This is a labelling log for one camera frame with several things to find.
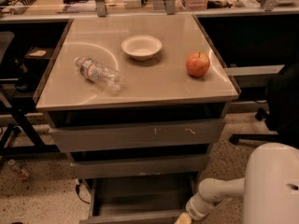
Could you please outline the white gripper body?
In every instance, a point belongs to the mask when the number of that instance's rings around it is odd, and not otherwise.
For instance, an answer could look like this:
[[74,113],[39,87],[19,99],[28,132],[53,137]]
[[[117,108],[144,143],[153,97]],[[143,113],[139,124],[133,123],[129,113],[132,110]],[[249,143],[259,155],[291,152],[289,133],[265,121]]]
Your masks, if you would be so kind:
[[201,193],[194,194],[186,203],[186,212],[192,220],[199,221],[207,217],[212,211],[229,203],[231,198],[205,196]]

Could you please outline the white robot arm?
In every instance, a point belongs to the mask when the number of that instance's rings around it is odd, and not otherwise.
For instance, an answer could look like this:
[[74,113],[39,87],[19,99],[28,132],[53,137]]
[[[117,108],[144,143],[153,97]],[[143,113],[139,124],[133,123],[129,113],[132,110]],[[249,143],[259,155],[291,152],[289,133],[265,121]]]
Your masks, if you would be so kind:
[[206,178],[174,224],[192,224],[228,203],[243,200],[243,224],[299,224],[299,149],[266,143],[254,149],[245,176]]

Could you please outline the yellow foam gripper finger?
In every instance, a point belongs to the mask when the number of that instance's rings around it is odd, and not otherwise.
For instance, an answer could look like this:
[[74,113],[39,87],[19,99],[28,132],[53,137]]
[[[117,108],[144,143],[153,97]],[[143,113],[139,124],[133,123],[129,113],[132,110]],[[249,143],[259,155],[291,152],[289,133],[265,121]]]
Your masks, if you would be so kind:
[[192,224],[192,218],[187,213],[182,213],[174,224]]

